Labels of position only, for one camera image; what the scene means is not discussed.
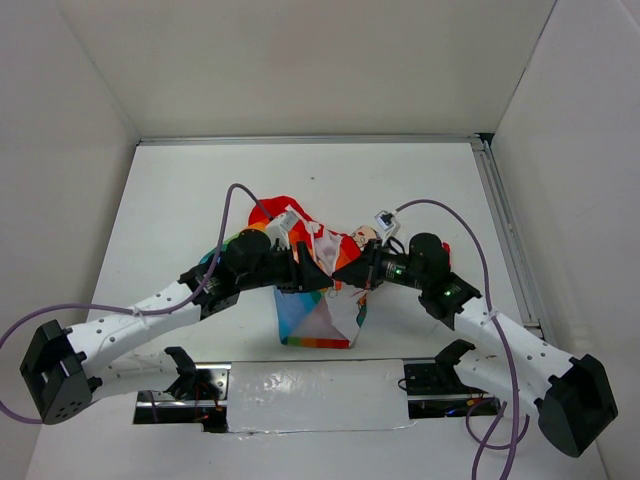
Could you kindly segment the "rainbow white children's jacket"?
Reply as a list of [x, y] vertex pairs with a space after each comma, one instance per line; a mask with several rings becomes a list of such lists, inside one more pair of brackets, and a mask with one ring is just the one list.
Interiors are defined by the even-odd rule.
[[[294, 211], [299, 223], [291, 232], [291, 248], [304, 241], [316, 264], [332, 274], [364, 253], [369, 240], [381, 240], [379, 226], [361, 225], [347, 234], [314, 220], [292, 197], [260, 200], [251, 210], [247, 226], [203, 257], [200, 264], [182, 276], [199, 293], [194, 302], [208, 317], [234, 305], [241, 292], [270, 287], [273, 290], [279, 338], [282, 344], [308, 348], [352, 347], [367, 316], [370, 291], [335, 281], [319, 291], [284, 293], [266, 278], [266, 257], [271, 242], [265, 227], [285, 211]], [[401, 252], [391, 237], [384, 245]]]

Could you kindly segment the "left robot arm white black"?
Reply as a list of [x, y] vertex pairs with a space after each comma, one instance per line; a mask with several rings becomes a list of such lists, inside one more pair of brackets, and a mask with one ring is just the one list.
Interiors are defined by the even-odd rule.
[[285, 294], [332, 286], [304, 242], [287, 247], [246, 229], [203, 264], [123, 312], [63, 328], [51, 320], [34, 333], [20, 373], [45, 425], [64, 422], [99, 399], [164, 391], [176, 399], [219, 390], [179, 346], [137, 356], [151, 340], [235, 305], [241, 292], [275, 287]]

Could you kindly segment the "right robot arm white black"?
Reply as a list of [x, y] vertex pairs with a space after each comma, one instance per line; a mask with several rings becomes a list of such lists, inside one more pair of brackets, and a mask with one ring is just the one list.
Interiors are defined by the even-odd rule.
[[562, 351], [491, 309], [486, 296], [452, 272], [434, 234], [414, 235], [405, 254], [371, 240], [333, 277], [363, 289], [390, 282], [418, 290], [426, 312], [468, 344], [459, 358], [438, 365], [440, 387], [457, 392], [468, 385], [504, 400], [517, 395], [522, 413], [567, 456], [581, 456], [618, 415], [598, 359]]

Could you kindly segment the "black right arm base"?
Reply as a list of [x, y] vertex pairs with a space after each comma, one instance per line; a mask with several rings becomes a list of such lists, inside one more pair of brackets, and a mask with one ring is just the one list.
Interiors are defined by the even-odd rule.
[[475, 347], [456, 340], [434, 358], [404, 363], [404, 376], [397, 382], [407, 395], [410, 419], [462, 418], [495, 416], [498, 401], [477, 388], [463, 383], [456, 374], [464, 354]]

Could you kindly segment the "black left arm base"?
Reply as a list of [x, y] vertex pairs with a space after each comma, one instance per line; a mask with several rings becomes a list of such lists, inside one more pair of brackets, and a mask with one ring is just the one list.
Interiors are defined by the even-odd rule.
[[135, 425], [198, 424], [204, 432], [226, 433], [230, 364], [196, 363], [182, 347], [167, 347], [172, 382], [139, 391]]

